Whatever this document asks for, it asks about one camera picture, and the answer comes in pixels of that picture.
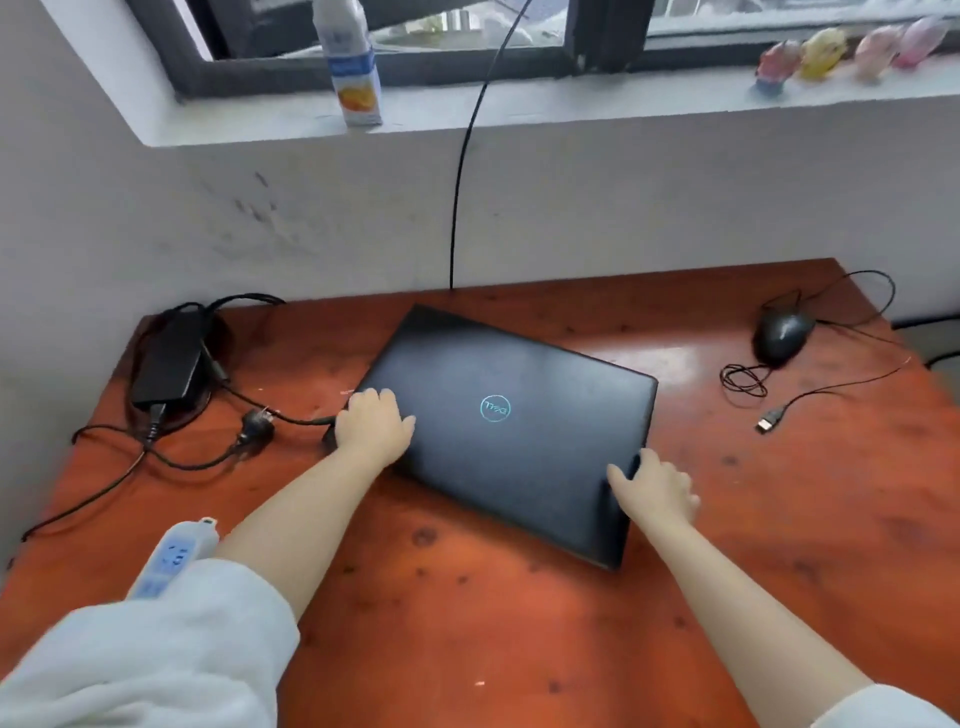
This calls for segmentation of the person's left forearm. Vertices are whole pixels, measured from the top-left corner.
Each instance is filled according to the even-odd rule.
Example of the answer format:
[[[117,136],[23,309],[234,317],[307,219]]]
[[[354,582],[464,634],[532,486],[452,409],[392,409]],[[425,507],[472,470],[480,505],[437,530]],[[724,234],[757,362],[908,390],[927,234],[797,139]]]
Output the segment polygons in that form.
[[[337,448],[245,517],[215,558],[261,577],[300,620],[358,506],[389,464],[366,446]]]

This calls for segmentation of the dark window frame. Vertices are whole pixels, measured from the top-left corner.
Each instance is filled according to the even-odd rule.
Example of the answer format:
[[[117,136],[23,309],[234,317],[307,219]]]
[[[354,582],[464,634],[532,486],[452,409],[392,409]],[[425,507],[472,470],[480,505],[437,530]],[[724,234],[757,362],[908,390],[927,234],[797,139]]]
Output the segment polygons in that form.
[[[123,0],[181,100],[331,91],[309,0]],[[827,27],[856,44],[882,25],[945,18],[960,52],[960,0],[558,0],[558,40],[535,40],[552,0],[361,0],[372,31],[490,3],[506,17],[491,41],[435,34],[376,51],[388,88],[751,67],[781,41]]]

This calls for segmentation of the pink toy figurine blue base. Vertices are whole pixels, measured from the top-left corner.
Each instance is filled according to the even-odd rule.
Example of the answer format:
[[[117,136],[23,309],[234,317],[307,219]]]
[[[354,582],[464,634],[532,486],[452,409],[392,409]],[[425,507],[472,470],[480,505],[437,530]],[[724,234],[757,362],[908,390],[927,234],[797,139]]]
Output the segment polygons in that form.
[[[754,71],[756,92],[766,96],[782,94],[786,81],[797,72],[802,58],[802,43],[796,40],[781,41],[765,50]]]

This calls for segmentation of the white left sleeve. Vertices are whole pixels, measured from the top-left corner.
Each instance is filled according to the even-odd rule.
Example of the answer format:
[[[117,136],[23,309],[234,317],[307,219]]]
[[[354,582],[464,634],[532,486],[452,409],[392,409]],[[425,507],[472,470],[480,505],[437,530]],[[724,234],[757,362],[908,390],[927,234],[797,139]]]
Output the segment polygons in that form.
[[[300,635],[266,580],[200,560],[156,598],[68,613],[0,681],[0,728],[277,728]]]

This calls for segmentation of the white power strip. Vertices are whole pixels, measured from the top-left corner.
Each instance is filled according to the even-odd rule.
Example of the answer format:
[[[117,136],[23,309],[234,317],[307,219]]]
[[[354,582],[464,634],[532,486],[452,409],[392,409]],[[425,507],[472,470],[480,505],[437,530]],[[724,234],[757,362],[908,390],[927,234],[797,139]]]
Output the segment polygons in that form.
[[[209,558],[219,542],[218,521],[211,516],[175,523],[150,553],[125,600],[156,599],[191,564]]]

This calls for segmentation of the yellow toy figurine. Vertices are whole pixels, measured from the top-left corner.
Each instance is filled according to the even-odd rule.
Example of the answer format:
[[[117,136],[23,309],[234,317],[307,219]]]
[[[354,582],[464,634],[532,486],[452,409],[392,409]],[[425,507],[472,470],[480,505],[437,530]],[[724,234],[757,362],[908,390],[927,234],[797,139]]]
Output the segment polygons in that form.
[[[843,60],[847,49],[845,30],[830,27],[817,31],[800,44],[797,77],[808,82],[822,82]]]

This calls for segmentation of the black computer mouse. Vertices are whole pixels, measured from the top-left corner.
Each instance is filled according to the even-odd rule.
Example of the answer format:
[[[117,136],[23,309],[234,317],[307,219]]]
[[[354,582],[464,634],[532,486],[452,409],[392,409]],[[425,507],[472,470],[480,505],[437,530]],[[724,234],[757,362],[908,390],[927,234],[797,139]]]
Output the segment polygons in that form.
[[[778,370],[807,345],[817,322],[799,310],[768,310],[758,320],[751,337],[756,363]]]

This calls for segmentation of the black laptop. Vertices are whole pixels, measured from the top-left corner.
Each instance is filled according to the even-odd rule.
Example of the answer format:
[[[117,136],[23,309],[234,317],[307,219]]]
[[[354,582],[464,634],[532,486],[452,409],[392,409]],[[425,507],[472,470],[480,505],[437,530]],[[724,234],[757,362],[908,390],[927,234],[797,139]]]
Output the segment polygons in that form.
[[[607,481],[640,465],[654,376],[414,305],[357,389],[416,418],[399,472],[597,567],[620,569],[629,517]]]

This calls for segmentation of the black laptop power adapter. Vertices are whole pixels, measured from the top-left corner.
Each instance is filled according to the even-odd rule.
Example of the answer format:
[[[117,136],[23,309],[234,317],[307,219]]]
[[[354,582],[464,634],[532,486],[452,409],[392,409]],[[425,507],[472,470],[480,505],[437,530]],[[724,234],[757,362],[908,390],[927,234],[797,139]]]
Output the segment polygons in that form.
[[[150,334],[130,386],[130,405],[146,413],[162,406],[170,417],[198,407],[210,381],[205,357],[209,333],[209,317],[193,309],[175,312]]]

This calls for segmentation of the pale pink toy figurine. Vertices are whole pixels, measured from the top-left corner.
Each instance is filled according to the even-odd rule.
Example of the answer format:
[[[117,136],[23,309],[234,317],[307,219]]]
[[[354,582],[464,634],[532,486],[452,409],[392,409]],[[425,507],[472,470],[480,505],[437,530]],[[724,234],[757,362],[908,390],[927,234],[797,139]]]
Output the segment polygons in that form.
[[[874,83],[899,54],[905,33],[903,25],[886,25],[867,32],[854,52],[854,75],[863,83]]]

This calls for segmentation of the person's right hand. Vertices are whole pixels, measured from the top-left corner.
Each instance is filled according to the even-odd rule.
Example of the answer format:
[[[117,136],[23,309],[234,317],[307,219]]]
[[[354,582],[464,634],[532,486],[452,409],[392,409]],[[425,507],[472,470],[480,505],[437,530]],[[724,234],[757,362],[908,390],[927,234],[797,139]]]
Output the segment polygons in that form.
[[[692,528],[701,505],[692,479],[654,449],[639,451],[639,466],[632,476],[638,484],[636,511],[623,511],[648,539],[666,530]]]

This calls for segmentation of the white right sleeve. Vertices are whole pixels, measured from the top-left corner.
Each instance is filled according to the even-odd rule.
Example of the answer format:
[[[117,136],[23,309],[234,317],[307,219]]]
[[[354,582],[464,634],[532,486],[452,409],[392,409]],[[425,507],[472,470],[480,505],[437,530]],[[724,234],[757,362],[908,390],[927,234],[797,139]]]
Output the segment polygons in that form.
[[[960,722],[898,687],[874,684],[842,699],[809,728],[960,728]]]

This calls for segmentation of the person's right forearm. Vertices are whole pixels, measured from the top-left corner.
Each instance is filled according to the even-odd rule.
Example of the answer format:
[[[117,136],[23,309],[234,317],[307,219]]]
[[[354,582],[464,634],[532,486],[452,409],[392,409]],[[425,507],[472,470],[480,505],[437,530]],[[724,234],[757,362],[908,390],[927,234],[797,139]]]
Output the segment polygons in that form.
[[[810,728],[875,685],[686,519],[659,516],[641,529],[759,728]]]

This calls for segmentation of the person's left hand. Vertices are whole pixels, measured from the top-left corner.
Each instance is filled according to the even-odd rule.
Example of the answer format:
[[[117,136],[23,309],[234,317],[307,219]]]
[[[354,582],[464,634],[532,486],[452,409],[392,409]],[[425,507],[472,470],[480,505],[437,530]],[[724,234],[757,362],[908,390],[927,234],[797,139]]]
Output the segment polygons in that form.
[[[392,390],[356,391],[335,420],[337,451],[356,457],[380,473],[407,452],[391,449],[391,430],[405,417]]]

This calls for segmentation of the white bottle with orange label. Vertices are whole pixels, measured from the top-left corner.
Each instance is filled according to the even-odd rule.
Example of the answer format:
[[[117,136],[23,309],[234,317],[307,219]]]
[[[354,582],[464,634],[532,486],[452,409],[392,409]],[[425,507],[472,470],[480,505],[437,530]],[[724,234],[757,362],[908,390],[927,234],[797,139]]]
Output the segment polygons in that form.
[[[313,22],[333,90],[348,127],[383,123],[381,85],[366,14],[359,0],[311,0]]]

